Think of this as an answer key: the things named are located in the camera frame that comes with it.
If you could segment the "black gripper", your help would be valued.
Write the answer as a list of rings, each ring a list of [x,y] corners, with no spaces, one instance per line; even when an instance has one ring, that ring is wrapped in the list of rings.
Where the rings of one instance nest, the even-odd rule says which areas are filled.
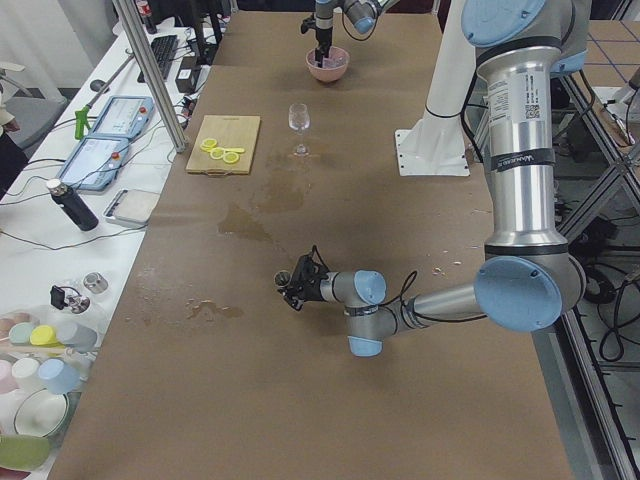
[[[316,262],[312,254],[301,256],[288,287],[282,289],[284,301],[294,310],[300,310],[306,301],[323,301],[321,281],[328,279],[328,273],[328,267]]]
[[[318,46],[316,49],[316,66],[324,68],[326,61],[330,58],[330,47],[332,45],[333,28],[316,28],[315,32]]]

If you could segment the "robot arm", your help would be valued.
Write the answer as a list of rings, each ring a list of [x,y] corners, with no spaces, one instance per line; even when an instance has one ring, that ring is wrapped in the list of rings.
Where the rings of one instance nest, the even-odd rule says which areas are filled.
[[[317,46],[314,50],[314,65],[322,67],[330,56],[333,39],[333,19],[337,9],[348,19],[359,34],[371,32],[379,17],[393,7],[398,0],[357,1],[357,0],[318,0],[315,11],[301,24],[301,32],[315,31]]]
[[[494,230],[474,280],[407,298],[386,295],[375,271],[332,271],[317,252],[275,282],[286,303],[343,306],[353,354],[370,357],[400,332],[487,318],[520,332],[552,325],[582,298],[586,276],[554,220],[550,82],[582,68],[587,1],[468,1],[461,31],[488,87],[490,156],[484,163]]]

